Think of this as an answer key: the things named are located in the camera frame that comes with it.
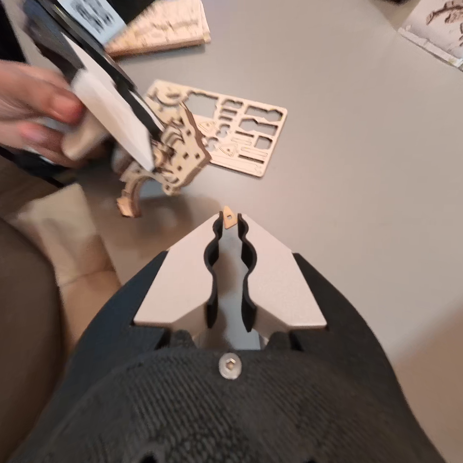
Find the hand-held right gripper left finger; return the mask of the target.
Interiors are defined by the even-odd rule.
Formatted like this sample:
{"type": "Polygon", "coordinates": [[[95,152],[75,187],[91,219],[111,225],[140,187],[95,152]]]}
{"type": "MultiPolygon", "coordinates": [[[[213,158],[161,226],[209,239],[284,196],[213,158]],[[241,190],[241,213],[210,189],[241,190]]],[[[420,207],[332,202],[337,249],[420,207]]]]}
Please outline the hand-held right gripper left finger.
{"type": "Polygon", "coordinates": [[[136,326],[185,330],[192,337],[213,327],[218,315],[213,266],[221,237],[219,212],[170,247],[134,317],[136,326]]]}

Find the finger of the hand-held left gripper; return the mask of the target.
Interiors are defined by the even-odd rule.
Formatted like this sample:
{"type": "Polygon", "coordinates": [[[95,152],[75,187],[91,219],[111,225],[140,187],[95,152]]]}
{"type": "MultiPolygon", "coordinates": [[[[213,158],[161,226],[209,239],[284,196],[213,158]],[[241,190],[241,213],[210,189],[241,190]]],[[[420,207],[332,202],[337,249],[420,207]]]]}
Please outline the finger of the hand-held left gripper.
{"type": "Polygon", "coordinates": [[[135,117],[147,129],[153,141],[161,141],[164,133],[164,124],[154,114],[148,104],[131,87],[124,88],[124,100],[131,108],[135,117]]]}
{"type": "Polygon", "coordinates": [[[112,136],[145,170],[153,171],[155,161],[147,128],[118,93],[109,74],[73,40],[64,38],[83,63],[70,86],[87,111],[81,124],[64,136],[64,155],[81,160],[112,136]]]}

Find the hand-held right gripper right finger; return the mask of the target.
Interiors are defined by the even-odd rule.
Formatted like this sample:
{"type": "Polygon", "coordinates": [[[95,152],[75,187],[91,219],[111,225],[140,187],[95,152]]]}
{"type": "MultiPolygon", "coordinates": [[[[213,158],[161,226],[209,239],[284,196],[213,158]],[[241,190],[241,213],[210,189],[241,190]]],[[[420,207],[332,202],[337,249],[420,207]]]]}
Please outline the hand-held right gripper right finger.
{"type": "Polygon", "coordinates": [[[276,332],[323,329],[327,321],[291,249],[239,213],[243,280],[241,315],[247,332],[269,340],[276,332]]]}

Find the wooden puzzle model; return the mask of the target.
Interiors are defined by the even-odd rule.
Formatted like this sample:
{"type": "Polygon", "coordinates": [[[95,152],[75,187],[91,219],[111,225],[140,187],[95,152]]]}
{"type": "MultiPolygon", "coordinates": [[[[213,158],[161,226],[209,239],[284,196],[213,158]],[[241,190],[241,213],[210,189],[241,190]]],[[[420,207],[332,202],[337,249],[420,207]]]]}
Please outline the wooden puzzle model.
{"type": "Polygon", "coordinates": [[[161,141],[152,142],[154,169],[149,171],[132,161],[120,177],[124,188],[117,206],[123,217],[141,216],[140,190],[145,182],[157,181],[166,195],[175,196],[211,161],[194,116],[183,102],[162,112],[155,111],[158,116],[162,113],[167,119],[161,141]]]}

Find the paper instruction booklet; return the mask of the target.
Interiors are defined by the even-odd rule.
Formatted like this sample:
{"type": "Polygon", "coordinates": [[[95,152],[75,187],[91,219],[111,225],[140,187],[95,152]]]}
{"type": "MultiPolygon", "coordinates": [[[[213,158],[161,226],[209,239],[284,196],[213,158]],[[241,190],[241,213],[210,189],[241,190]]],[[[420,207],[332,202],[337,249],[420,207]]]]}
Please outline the paper instruction booklet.
{"type": "Polygon", "coordinates": [[[439,60],[463,70],[463,2],[421,0],[398,33],[439,60]]]}

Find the grey desk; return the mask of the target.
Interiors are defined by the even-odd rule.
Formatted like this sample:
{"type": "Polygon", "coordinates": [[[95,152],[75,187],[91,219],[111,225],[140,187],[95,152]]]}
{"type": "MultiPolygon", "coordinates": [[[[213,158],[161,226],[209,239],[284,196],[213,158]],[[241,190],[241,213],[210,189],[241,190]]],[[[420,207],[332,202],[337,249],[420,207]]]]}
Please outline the grey desk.
{"type": "Polygon", "coordinates": [[[120,216],[106,163],[79,172],[121,282],[224,205],[298,252],[360,312],[421,426],[462,462],[462,73],[395,29],[416,1],[203,1],[205,47],[126,59],[155,79],[284,107],[263,178],[208,166],[120,216]]]}

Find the person's left hand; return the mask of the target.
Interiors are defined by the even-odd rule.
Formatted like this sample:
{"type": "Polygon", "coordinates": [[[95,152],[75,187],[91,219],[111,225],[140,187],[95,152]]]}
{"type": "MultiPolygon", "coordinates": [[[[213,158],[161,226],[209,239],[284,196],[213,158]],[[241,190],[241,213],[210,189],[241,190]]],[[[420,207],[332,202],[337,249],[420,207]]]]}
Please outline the person's left hand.
{"type": "Polygon", "coordinates": [[[48,118],[78,125],[85,107],[63,76],[16,61],[0,61],[0,143],[11,149],[32,148],[49,161],[77,168],[62,152],[63,134],[37,122],[48,118]]]}

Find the stack of wooden puzzle sheets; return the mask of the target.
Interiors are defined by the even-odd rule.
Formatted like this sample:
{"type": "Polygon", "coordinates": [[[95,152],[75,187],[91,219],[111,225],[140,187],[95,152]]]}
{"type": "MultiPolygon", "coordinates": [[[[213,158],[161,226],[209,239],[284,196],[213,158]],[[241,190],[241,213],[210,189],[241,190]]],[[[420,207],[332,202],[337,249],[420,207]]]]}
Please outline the stack of wooden puzzle sheets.
{"type": "Polygon", "coordinates": [[[154,1],[106,46],[113,58],[210,43],[200,0],[154,1]]]}

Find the punched wooden puzzle sheet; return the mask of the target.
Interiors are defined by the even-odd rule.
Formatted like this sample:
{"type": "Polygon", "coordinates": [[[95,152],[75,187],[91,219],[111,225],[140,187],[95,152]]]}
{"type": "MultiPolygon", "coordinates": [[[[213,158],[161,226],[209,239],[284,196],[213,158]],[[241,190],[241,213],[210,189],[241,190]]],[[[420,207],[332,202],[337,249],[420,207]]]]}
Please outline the punched wooden puzzle sheet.
{"type": "Polygon", "coordinates": [[[211,163],[263,177],[287,118],[287,109],[246,98],[155,80],[146,102],[166,123],[183,104],[193,115],[211,163]]]}

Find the person's brown clothing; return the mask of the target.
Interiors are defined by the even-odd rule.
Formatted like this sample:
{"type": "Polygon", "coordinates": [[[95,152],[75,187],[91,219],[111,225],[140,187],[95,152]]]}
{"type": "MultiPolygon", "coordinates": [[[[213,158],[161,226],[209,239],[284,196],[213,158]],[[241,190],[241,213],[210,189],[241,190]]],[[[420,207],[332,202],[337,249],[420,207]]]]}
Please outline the person's brown clothing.
{"type": "Polygon", "coordinates": [[[63,365],[61,302],[49,260],[0,223],[0,457],[27,437],[63,365]]]}

